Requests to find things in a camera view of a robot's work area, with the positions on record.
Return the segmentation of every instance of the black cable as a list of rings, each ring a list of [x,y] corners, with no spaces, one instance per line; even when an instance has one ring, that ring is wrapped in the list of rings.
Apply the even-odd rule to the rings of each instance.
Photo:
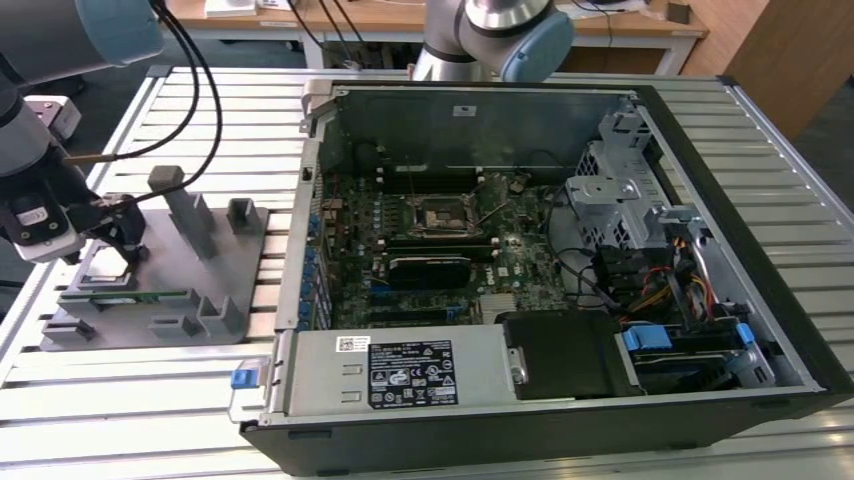
[[[24,288],[24,282],[16,282],[15,280],[0,280],[0,287],[3,288]]]
[[[299,11],[296,10],[296,7],[294,6],[294,1],[292,0],[287,0],[288,2],[288,6],[291,7],[291,12],[294,13],[294,16],[296,17],[296,23],[299,23],[300,28],[303,29],[303,32],[306,32],[306,35],[308,35],[308,38],[311,38],[311,41],[314,42],[314,44],[318,46],[318,48],[324,52],[328,53],[331,56],[335,56],[338,58],[340,58],[340,56],[338,55],[338,52],[330,50],[328,48],[326,48],[323,46],[323,43],[320,42],[320,40],[318,40],[318,37],[315,37],[315,34],[311,32],[311,29],[308,28],[308,25],[306,24],[306,20],[303,19],[303,16],[300,15]]]
[[[529,153],[527,157],[526,157],[526,161],[530,162],[534,158],[534,155],[537,154],[543,154],[549,157],[549,159],[555,162],[555,165],[558,165],[561,168],[566,169],[566,170],[573,170],[573,167],[570,165],[567,165],[566,163],[563,163],[561,160],[558,160],[558,156],[549,150],[538,148],[537,150],[531,150],[531,152]]]
[[[582,10],[585,10],[587,12],[599,12],[599,13],[602,13],[605,15],[605,21],[606,21],[606,23],[609,25],[609,46],[605,49],[605,55],[603,55],[603,59],[602,59],[602,69],[601,69],[599,73],[607,73],[609,61],[610,61],[610,56],[611,56],[611,47],[614,46],[614,28],[611,27],[611,13],[625,13],[626,9],[625,8],[614,8],[614,9],[602,8],[595,3],[590,4],[590,5],[593,5],[593,8],[587,8],[587,7],[582,6],[575,0],[573,0],[573,3]]]
[[[599,297],[599,295],[597,295],[595,293],[585,293],[583,292],[583,286],[582,286],[582,280],[581,278],[585,276],[585,272],[587,270],[590,270],[593,268],[593,265],[587,265],[585,268],[582,268],[578,273],[581,274],[581,276],[578,277],[578,285],[577,285],[577,291],[575,293],[570,293],[567,294],[569,297],[575,297],[575,306],[579,308],[589,308],[589,309],[595,309],[595,308],[602,308],[605,307],[605,302],[602,302],[599,305],[581,305],[578,302],[581,301],[582,297]]]
[[[562,248],[561,250],[558,250],[555,255],[561,255],[561,254],[563,254],[566,252],[578,252],[582,255],[585,255],[586,257],[593,257],[595,255],[595,252],[593,250],[590,250],[589,248],[582,248],[582,247],[566,247],[566,248]]]
[[[323,9],[323,14],[326,15],[327,20],[332,24],[332,28],[335,29],[335,33],[338,34],[338,38],[340,40],[342,47],[344,47],[344,55],[347,55],[347,60],[354,62],[355,60],[352,59],[352,55],[350,54],[350,48],[347,47],[347,40],[344,40],[344,34],[342,33],[340,28],[338,28],[338,23],[335,22],[335,19],[332,18],[332,14],[330,13],[330,9],[326,6],[326,2],[323,0],[318,0],[318,3],[320,4],[320,8]]]
[[[602,303],[605,303],[605,305],[609,308],[609,310],[623,312],[625,309],[623,309],[622,305],[614,301],[614,299],[605,292],[605,290],[602,290],[599,288],[599,286],[593,282],[593,280],[590,280],[587,277],[585,277],[579,273],[578,270],[575,270],[573,267],[570,267],[567,265],[567,263],[563,261],[563,259],[558,256],[558,252],[555,250],[555,247],[551,244],[551,231],[550,231],[551,230],[551,216],[554,214],[555,206],[558,204],[558,197],[565,192],[566,192],[566,185],[562,185],[561,188],[558,188],[558,191],[554,193],[554,196],[551,198],[551,205],[549,206],[549,213],[546,214],[546,228],[545,228],[546,248],[549,249],[549,253],[551,254],[551,256],[555,258],[555,260],[561,264],[561,267],[563,268],[563,270],[566,270],[566,272],[570,275],[573,275],[581,282],[586,283],[587,286],[593,289],[594,293],[602,299]]]
[[[335,2],[335,6],[338,7],[338,9],[342,12],[342,15],[344,16],[344,20],[347,20],[347,25],[350,25],[350,29],[352,30],[352,33],[356,34],[356,38],[359,39],[359,43],[362,43],[362,46],[366,48],[369,48],[369,44],[365,41],[365,38],[362,38],[362,34],[359,33],[359,29],[356,28],[356,25],[352,23],[352,20],[350,19],[350,15],[347,15],[347,11],[344,10],[344,7],[342,7],[342,2],[339,0],[332,0]]]
[[[140,148],[134,152],[118,154],[115,157],[111,158],[111,161],[142,157],[147,153],[151,153],[155,150],[158,150],[172,140],[175,140],[175,138],[178,138],[178,136],[182,134],[182,132],[187,128],[187,125],[190,125],[190,122],[192,120],[194,115],[196,114],[196,110],[199,107],[199,97],[202,96],[200,94],[202,86],[199,82],[199,73],[196,72],[196,62],[192,58],[192,55],[190,54],[190,48],[187,47],[187,43],[184,42],[184,39],[182,38],[175,28],[175,25],[172,24],[171,21],[164,20],[163,15],[160,15],[159,13],[160,10],[164,8],[163,0],[151,0],[150,4],[151,4],[151,8],[158,14],[158,17],[160,18],[160,20],[163,21],[163,24],[166,25],[166,28],[170,30],[170,32],[172,32],[172,36],[178,41],[178,46],[183,50],[184,56],[187,57],[187,62],[190,63],[190,71],[192,72],[192,101],[190,103],[190,109],[187,110],[187,115],[184,116],[184,120],[182,120],[182,123],[178,124],[178,126],[175,127],[175,130],[168,136],[166,136],[162,140],[159,140],[156,143],[147,146],[146,148]]]
[[[178,190],[183,190],[190,185],[192,185],[196,182],[196,180],[199,180],[202,175],[204,175],[204,172],[207,171],[211,165],[211,162],[216,157],[216,152],[219,151],[219,145],[223,141],[223,103],[219,96],[219,88],[216,87],[216,80],[214,80],[214,74],[211,73],[211,66],[208,65],[208,62],[204,59],[204,56],[199,51],[199,47],[196,46],[196,42],[194,42],[192,38],[190,37],[190,34],[187,33],[184,26],[180,24],[180,22],[178,21],[178,18],[175,18],[175,15],[172,15],[172,12],[166,6],[166,2],[163,0],[154,0],[152,5],[155,4],[159,7],[159,8],[155,8],[155,13],[162,19],[167,19],[172,23],[172,26],[178,30],[180,37],[187,42],[187,45],[190,46],[190,50],[192,50],[192,53],[195,54],[196,59],[199,60],[199,65],[202,66],[202,70],[204,71],[204,76],[208,80],[208,86],[211,88],[211,95],[214,97],[214,108],[216,111],[216,131],[214,133],[214,143],[211,145],[208,156],[204,159],[202,166],[196,170],[196,173],[194,173],[192,176],[178,185],[174,185],[168,188],[158,190],[156,192],[147,193],[131,200],[126,200],[124,202],[118,203],[116,205],[112,206],[111,210],[122,210],[124,207],[128,206],[128,204],[138,204],[140,202],[144,202],[146,200],[151,200],[152,198],[162,197],[163,195],[167,195]]]

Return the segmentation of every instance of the motherboard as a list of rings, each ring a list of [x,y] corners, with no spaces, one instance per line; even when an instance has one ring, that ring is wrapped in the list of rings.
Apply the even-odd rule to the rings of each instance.
[[[566,308],[545,236],[554,191],[523,171],[332,176],[332,328],[483,324],[506,312]]]

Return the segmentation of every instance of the metal frame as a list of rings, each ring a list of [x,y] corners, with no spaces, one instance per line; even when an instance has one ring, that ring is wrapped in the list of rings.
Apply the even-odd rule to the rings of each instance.
[[[52,311],[54,287],[74,272],[63,265],[38,266],[0,326],[0,478],[288,478],[239,437],[227,411],[231,370],[242,360],[268,356],[274,348],[274,315],[268,312],[278,302],[272,283],[284,264],[292,206],[287,184],[294,184],[288,182],[299,166],[300,141],[291,132],[299,129],[302,85],[310,79],[402,80],[406,73],[220,68],[215,75],[220,85],[231,87],[226,122],[238,129],[224,142],[224,150],[232,153],[215,161],[215,173],[202,185],[211,192],[207,198],[215,206],[218,198],[226,197],[218,192],[228,187],[275,209],[255,295],[262,313],[252,317],[250,343],[70,355],[34,351],[39,315]],[[643,81],[657,86],[822,336],[853,372],[854,237],[844,226],[850,213],[833,201],[836,196],[824,193],[830,190],[821,179],[810,179],[809,165],[763,117],[751,113],[751,104],[713,78],[558,75],[550,81]],[[187,68],[176,68],[160,86],[156,80],[146,80],[107,150],[115,151],[119,145],[127,148],[143,134],[156,134],[155,127],[172,127],[180,121],[187,89],[176,87],[191,82]],[[154,113],[142,110],[143,104],[151,105]],[[191,136],[179,138],[172,154],[98,166],[90,185],[130,188],[139,182],[144,188],[144,176],[138,173],[164,158],[180,160],[187,171],[195,168],[200,155],[195,152],[207,142],[190,138],[207,138],[212,130],[211,115],[202,113],[188,127]],[[663,164],[662,168],[681,198],[690,201],[673,166]],[[272,189],[276,183],[286,186]],[[259,392],[243,393],[246,404],[263,409]],[[510,480],[525,476],[545,480],[579,475],[610,478],[619,471],[629,479],[757,475],[849,479],[852,406],[854,402],[848,402],[804,419],[762,425],[705,449],[458,467],[374,478]]]

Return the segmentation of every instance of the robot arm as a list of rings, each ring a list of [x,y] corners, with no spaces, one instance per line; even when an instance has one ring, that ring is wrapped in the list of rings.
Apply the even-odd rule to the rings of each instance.
[[[124,67],[162,50],[146,0],[0,0],[0,236],[24,260],[75,262],[84,233],[128,253],[142,215],[126,217],[135,228],[104,218],[106,201],[63,163],[68,155],[18,89]]]
[[[415,80],[542,82],[574,29],[553,0],[430,0]]]

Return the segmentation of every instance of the green circuit board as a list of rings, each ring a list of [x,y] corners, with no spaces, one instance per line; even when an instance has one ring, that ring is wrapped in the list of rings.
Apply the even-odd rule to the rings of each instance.
[[[542,233],[546,193],[554,187],[531,186],[511,193],[513,178],[513,174],[491,174],[463,195],[389,194],[382,185],[350,177],[327,188],[324,218],[338,279],[332,328],[479,324],[485,320],[479,301],[491,294],[513,295],[519,311],[566,308],[559,267]],[[442,228],[427,228],[437,225]],[[430,255],[442,255],[443,249],[455,255],[459,247],[445,247],[437,238],[442,235],[486,245],[489,258],[473,260],[467,285],[453,290],[395,291],[387,283],[390,260],[406,256],[407,250],[390,254],[383,242],[410,241],[418,256],[419,240],[427,239]],[[395,313],[394,320],[385,321],[383,313]]]

